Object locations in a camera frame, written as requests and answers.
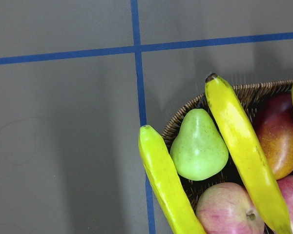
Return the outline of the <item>greenish yellow banana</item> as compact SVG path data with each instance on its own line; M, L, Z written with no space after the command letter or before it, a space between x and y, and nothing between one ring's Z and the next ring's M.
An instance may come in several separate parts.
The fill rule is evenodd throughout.
M182 187L162 136L150 125L140 127L140 156L158 203L175 234L204 234Z

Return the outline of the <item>yellow banana brown tip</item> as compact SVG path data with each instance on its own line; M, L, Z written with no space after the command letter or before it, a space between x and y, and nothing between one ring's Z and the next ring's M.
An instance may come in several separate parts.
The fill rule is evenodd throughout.
M216 73L205 80L209 109L261 218L277 234L291 234L286 202L253 126L233 87Z

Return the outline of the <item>green pear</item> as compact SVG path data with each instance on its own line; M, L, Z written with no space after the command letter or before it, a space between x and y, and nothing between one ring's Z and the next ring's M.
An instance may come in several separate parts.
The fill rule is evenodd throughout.
M182 121L170 156L180 176L201 181L224 168L229 152L207 111L192 109Z

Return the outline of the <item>pink red apple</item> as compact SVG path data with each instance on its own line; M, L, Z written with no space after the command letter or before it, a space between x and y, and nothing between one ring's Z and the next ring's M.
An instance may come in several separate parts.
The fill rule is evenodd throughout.
M197 202L196 216L208 234L262 234L265 229L247 191L232 182L206 189Z

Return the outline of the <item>red orange mango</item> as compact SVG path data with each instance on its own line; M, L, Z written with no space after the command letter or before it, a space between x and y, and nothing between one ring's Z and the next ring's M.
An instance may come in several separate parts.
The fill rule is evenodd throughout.
M254 129L277 180L293 171L293 103L290 92L274 95L259 107Z

